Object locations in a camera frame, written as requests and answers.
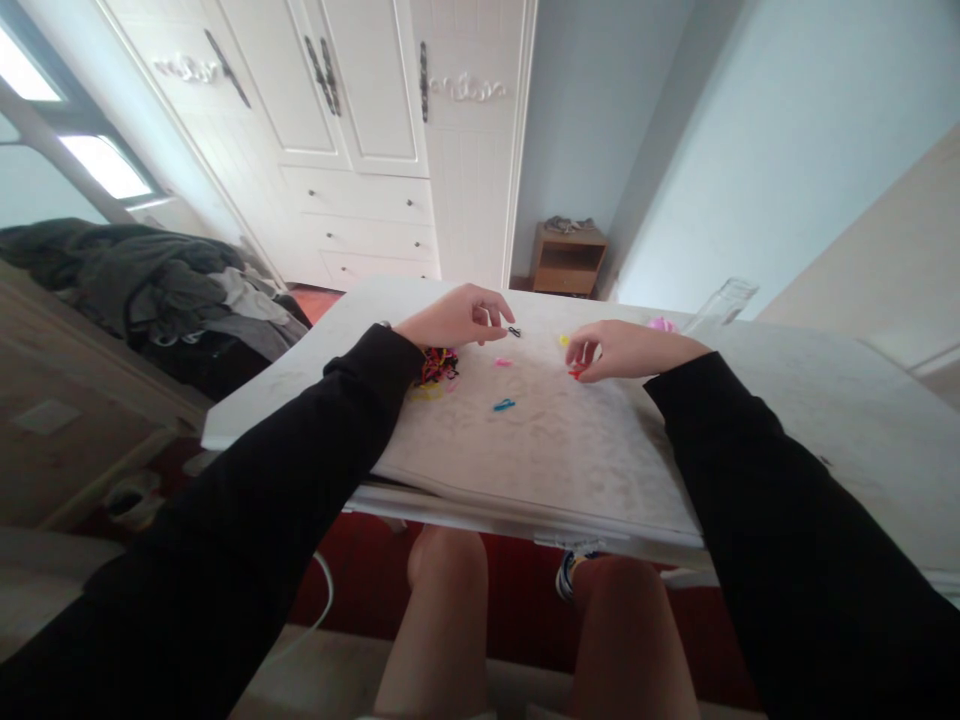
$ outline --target wall outlet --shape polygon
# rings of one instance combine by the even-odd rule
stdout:
[[[81,412],[75,407],[51,399],[30,408],[23,415],[13,418],[11,422],[24,430],[47,436],[66,427],[80,415]]]

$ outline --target wooden nightstand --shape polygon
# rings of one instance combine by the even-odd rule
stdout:
[[[533,291],[589,296],[606,254],[607,239],[599,230],[564,235],[538,224]]]

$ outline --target knee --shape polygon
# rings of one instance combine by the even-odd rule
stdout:
[[[583,563],[574,573],[574,592],[578,584],[581,587],[588,586],[590,594],[611,591],[637,598],[666,593],[660,573],[653,565],[618,555],[607,555]]]
[[[407,568],[411,585],[426,568],[455,581],[477,578],[486,582],[487,551],[479,534],[428,526],[423,529],[417,544],[420,548],[415,547],[411,552]]]

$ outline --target pile of rubber bands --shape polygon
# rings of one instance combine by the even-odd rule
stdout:
[[[420,382],[414,387],[423,387],[438,383],[444,378],[453,380],[460,373],[457,372],[456,348],[427,348],[424,351],[423,369],[420,372]]]
[[[413,390],[408,396],[411,400],[439,400],[444,395],[440,381],[446,379],[447,392],[456,390],[460,380],[457,370],[456,348],[427,348],[424,353],[423,368],[420,371],[420,381],[413,383]]]

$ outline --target hand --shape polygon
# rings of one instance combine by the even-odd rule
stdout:
[[[597,346],[602,352],[594,362]],[[580,382],[593,383],[608,377],[659,375],[709,352],[706,345],[683,335],[622,320],[601,320],[573,334],[567,346],[567,365],[586,366]]]
[[[467,284],[451,290],[394,329],[421,350],[471,342],[483,345],[507,336],[501,327],[501,314],[507,322],[516,322],[500,293]]]

